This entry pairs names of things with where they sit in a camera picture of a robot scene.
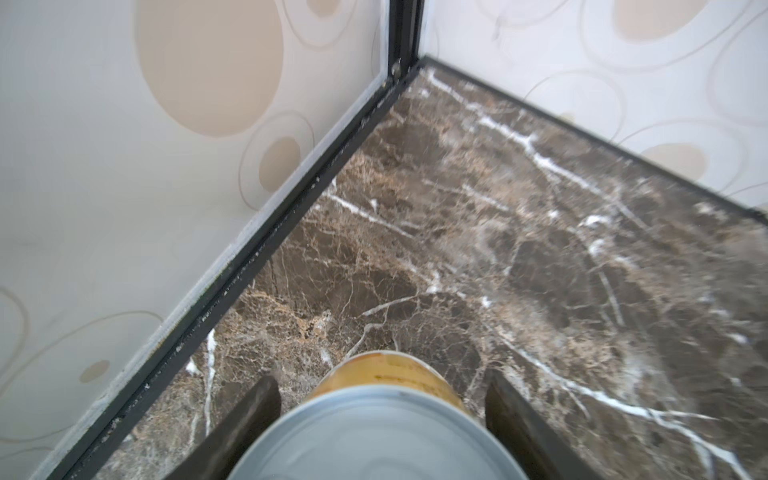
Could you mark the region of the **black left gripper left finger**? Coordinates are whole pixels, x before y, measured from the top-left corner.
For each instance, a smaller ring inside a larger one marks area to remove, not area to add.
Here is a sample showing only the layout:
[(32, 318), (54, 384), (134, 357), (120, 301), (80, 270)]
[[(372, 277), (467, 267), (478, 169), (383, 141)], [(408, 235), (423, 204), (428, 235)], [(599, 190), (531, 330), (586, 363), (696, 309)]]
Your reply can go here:
[(280, 416), (278, 382), (266, 375), (166, 479), (226, 479), (248, 448)]

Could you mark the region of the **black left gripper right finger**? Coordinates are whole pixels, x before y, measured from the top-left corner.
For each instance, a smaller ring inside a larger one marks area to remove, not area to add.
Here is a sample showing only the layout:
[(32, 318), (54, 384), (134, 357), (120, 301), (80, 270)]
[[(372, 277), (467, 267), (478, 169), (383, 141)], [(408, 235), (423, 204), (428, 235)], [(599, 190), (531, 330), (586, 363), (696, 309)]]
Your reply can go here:
[(592, 469), (498, 370), (485, 372), (486, 428), (530, 479), (599, 480)]

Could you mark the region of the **yellow label can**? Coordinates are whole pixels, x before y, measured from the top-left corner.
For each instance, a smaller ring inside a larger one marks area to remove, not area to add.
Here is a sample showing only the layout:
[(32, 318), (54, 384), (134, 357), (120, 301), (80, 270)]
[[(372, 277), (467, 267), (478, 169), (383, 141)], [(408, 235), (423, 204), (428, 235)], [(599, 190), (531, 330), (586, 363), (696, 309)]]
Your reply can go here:
[(246, 450), (232, 479), (524, 479), (526, 473), (425, 362), (353, 356)]

